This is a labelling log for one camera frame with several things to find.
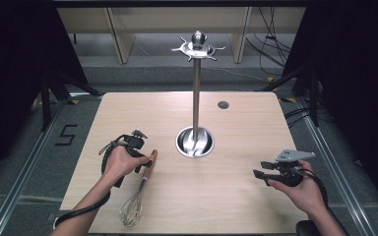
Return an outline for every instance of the wooden handle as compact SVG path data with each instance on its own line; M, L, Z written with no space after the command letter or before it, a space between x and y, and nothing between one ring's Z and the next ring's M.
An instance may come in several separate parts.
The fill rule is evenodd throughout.
M150 175L152 174L153 168L155 167L157 158L158 158L158 151L154 149L152 154L150 155L150 160L152 161L152 165L144 169L143 178L149 179Z

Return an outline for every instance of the black strap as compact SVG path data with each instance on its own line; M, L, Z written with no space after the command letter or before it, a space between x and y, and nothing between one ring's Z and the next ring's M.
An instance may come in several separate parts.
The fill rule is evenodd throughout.
M91 212L91 211L93 211L95 209L98 209L98 208L102 207L104 204L106 204L106 202L108 202L109 197L110 197L110 191L109 191L109 193L102 200L100 200L99 202L97 202L94 205L90 205L90 206L87 206L85 208L77 209L77 210L74 210L74 211L70 211L69 213L63 214L62 216L60 216L56 220L56 222L54 224L55 227L57 227L57 225L59 225L61 222L65 221L67 219L76 217L76 216L84 214L84 213Z

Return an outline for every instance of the metal pole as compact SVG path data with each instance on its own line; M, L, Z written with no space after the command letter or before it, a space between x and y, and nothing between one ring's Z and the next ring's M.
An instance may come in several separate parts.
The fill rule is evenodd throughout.
M199 91L201 82L201 59L193 59L193 141L198 141Z

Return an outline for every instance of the metal stand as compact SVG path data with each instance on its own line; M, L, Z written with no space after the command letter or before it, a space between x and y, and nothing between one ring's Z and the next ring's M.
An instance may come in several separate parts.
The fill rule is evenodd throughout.
M189 56L189 60L193 60L193 126L183 129L176 138L177 149L183 155L191 158L203 157L209 154L214 148L214 137L205 128L199 127L199 97L201 82L201 59L209 58L217 61L213 57L216 50L223 48L214 48L206 43L207 37L200 31L196 31L192 35L192 41L187 42L180 37L184 43L172 51L181 51Z

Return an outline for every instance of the hand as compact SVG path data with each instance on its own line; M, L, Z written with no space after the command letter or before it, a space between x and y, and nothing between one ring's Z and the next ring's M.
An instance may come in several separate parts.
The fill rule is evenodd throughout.
M109 176L113 183L131 173L137 166L149 162L147 156L132 157L125 147L118 146L110 154L103 175Z
M312 171L309 162L299 160L299 163L304 169ZM307 176L304 176L302 182L296 187L289 187L276 180L269 180L268 183L275 189L284 192L296 207L308 214L312 215L326 208L318 185Z

